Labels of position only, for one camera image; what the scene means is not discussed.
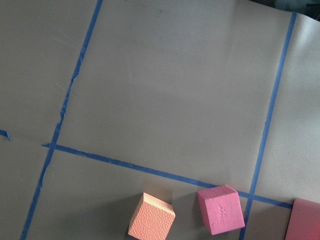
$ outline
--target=gray background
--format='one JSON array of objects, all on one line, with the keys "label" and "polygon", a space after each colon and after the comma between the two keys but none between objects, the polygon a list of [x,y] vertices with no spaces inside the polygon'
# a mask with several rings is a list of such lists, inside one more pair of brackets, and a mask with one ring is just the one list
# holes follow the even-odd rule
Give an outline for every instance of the gray background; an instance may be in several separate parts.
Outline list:
[{"label": "gray background", "polygon": [[[96,1],[0,3],[0,238],[23,230]],[[248,193],[290,12],[250,1],[104,1],[58,144]],[[319,23],[298,15],[256,194],[320,202]],[[170,239],[211,236],[202,187],[54,151],[28,233],[133,239],[142,192],[172,204]],[[240,198],[244,211],[247,199]],[[253,201],[245,239],[284,239],[290,210]]]}]

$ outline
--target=tape strip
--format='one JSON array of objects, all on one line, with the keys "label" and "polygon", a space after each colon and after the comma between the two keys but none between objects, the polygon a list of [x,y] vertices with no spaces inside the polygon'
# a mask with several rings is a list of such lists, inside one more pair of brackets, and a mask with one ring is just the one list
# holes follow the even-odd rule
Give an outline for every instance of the tape strip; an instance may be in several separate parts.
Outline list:
[{"label": "tape strip", "polygon": [[7,131],[0,130],[0,135],[7,137],[8,140],[11,141],[11,136]]},{"label": "tape strip", "polygon": [[43,180],[44,180],[44,177],[45,177],[45,173],[46,173],[47,168],[48,168],[48,166],[49,166],[49,164],[51,162],[51,159],[52,159],[52,156],[53,156],[53,153],[54,153],[57,141],[58,141],[58,137],[59,137],[59,134],[60,134],[60,130],[61,130],[64,118],[65,118],[65,114],[66,114],[67,107],[68,107],[68,102],[69,102],[71,89],[72,89],[72,86],[73,86],[77,76],[79,75],[80,67],[81,67],[83,59],[85,57],[85,53],[86,53],[86,50],[87,50],[87,47],[88,47],[88,44],[89,44],[89,41],[90,41],[90,38],[91,38],[91,35],[92,35],[92,32],[93,32],[93,29],[94,29],[96,21],[97,21],[97,17],[98,17],[100,8],[101,8],[101,4],[102,4],[102,0],[98,0],[97,3],[96,3],[96,6],[95,6],[95,9],[94,9],[94,12],[93,12],[93,16],[92,16],[92,19],[91,19],[91,22],[90,22],[90,25],[89,25],[88,31],[86,33],[82,48],[81,48],[80,55],[78,57],[78,61],[76,63],[76,66],[75,66],[75,69],[74,69],[74,72],[73,72],[73,75],[72,75],[72,78],[71,78],[71,82],[70,82],[70,85],[68,87],[68,90],[67,90],[67,93],[65,95],[65,99],[64,99],[61,111],[60,111],[60,122],[58,122],[56,127],[55,127],[54,134],[53,134],[53,137],[52,137],[52,141],[51,141],[47,156],[45,158],[45,161],[44,161],[44,164],[43,164],[43,167],[42,167],[42,170],[41,170],[41,174],[40,174],[40,177],[39,177],[39,180],[38,180],[38,183],[37,183],[37,186],[36,186],[33,198],[32,198],[32,202],[31,202],[31,205],[30,205],[30,208],[29,208],[29,212],[28,212],[27,218],[26,218],[25,223],[24,223],[24,227],[23,227],[23,230],[22,230],[22,234],[21,234],[20,240],[25,240],[27,238],[28,231],[29,231],[29,228],[30,228],[30,225],[31,225],[31,221],[32,221],[32,218],[34,216],[34,213],[35,213],[35,210],[36,210],[36,206],[37,206],[37,203],[38,203],[38,199],[39,199],[39,196],[40,196],[41,188],[43,186]]},{"label": "tape strip", "polygon": [[[42,146],[44,146],[46,148],[50,148],[50,143],[43,144]],[[61,151],[61,152],[65,152],[65,153],[69,153],[69,154],[73,154],[73,155],[82,156],[82,157],[85,157],[85,158],[88,158],[88,159],[98,160],[100,162],[104,162],[104,163],[108,163],[108,164],[113,164],[113,165],[125,167],[125,168],[128,168],[128,169],[134,169],[134,170],[137,170],[137,171],[140,171],[140,172],[144,172],[144,173],[147,173],[147,174],[153,174],[153,175],[157,175],[157,176],[164,177],[164,178],[167,178],[167,179],[172,179],[172,180],[176,180],[176,181],[179,181],[179,182],[184,182],[184,183],[187,183],[187,184],[196,185],[196,186],[203,187],[203,188],[214,188],[214,187],[217,187],[217,185],[214,185],[212,183],[195,180],[193,178],[180,176],[180,175],[172,174],[172,173],[165,172],[165,171],[155,170],[153,168],[144,167],[144,166],[132,164],[130,162],[125,162],[125,161],[112,159],[112,158],[109,158],[109,157],[106,157],[106,156],[101,156],[101,155],[97,155],[97,154],[93,154],[93,153],[87,153],[87,152],[84,152],[84,151],[79,151],[77,149],[70,148],[70,147],[67,147],[67,146],[62,146],[62,145],[58,145],[57,144],[55,146],[55,150],[58,150],[58,151]],[[247,193],[247,192],[238,191],[238,193],[239,193],[239,196],[242,197],[242,198],[249,199],[249,198],[252,197],[250,195],[250,193]],[[282,202],[282,201],[278,201],[278,200],[273,200],[273,199],[270,199],[270,198],[267,198],[267,197],[253,196],[253,199],[256,200],[256,201],[259,201],[259,202],[263,202],[263,203],[267,203],[267,204],[271,204],[271,205],[276,205],[276,206],[287,208],[287,209],[292,209],[292,204],[289,204],[289,203],[286,203],[286,202]]]},{"label": "tape strip", "polygon": [[[267,138],[268,138],[272,113],[274,111],[278,88],[279,88],[279,84],[280,84],[280,79],[281,79],[281,75],[282,75],[282,72],[284,69],[286,55],[287,55],[288,47],[290,44],[291,36],[292,36],[293,30],[294,30],[297,15],[298,14],[296,12],[293,12],[291,15],[290,23],[289,23],[289,26],[288,26],[288,29],[286,32],[286,36],[285,36],[285,40],[284,40],[284,44],[283,44],[283,48],[282,48],[282,53],[281,53],[278,69],[277,69],[276,76],[275,76],[275,81],[274,81],[274,85],[273,85],[273,89],[272,89],[272,93],[271,93],[271,99],[270,99],[270,103],[269,103],[269,107],[268,107],[268,112],[266,115],[265,125],[264,125],[264,129],[263,129],[263,134],[262,134],[262,138],[261,138],[261,142],[260,142],[259,152],[258,152],[258,156],[257,156],[255,168],[254,168],[254,173],[253,173],[253,177],[252,177],[250,192],[249,192],[251,197],[248,198],[248,201],[245,206],[245,211],[244,211],[244,224],[246,226],[247,226],[247,223],[249,220],[253,200],[255,200],[254,196],[255,196],[255,191],[256,191],[256,187],[257,187],[260,168],[261,168],[261,164],[262,164],[262,160],[263,160],[263,156],[264,156],[266,142],[267,142]],[[246,235],[246,227],[241,228],[239,240],[243,240],[245,238],[245,235]]]}]

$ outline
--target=cube face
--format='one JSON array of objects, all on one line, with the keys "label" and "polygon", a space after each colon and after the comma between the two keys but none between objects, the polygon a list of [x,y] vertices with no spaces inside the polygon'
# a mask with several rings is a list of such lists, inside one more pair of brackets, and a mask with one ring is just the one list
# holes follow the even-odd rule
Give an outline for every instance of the cube face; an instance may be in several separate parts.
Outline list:
[{"label": "cube face", "polygon": [[175,217],[170,204],[143,193],[131,218],[128,234],[139,240],[165,240]]},{"label": "cube face", "polygon": [[203,223],[212,235],[245,226],[238,192],[231,187],[213,187],[197,195]]},{"label": "cube face", "polygon": [[320,203],[298,198],[293,203],[285,240],[320,239]]}]

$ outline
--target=textured surface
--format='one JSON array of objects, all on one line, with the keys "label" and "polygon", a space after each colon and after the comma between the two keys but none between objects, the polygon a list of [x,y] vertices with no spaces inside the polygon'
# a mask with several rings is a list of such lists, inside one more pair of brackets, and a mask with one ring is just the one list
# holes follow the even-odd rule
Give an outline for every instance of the textured surface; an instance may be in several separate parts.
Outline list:
[{"label": "textured surface", "polygon": [[128,234],[139,240],[165,240],[175,219],[171,205],[143,193]]},{"label": "textured surface", "polygon": [[298,198],[294,201],[285,240],[320,239],[320,203]]},{"label": "textured surface", "polygon": [[212,235],[245,226],[237,191],[229,186],[218,186],[197,194],[203,223]]}]

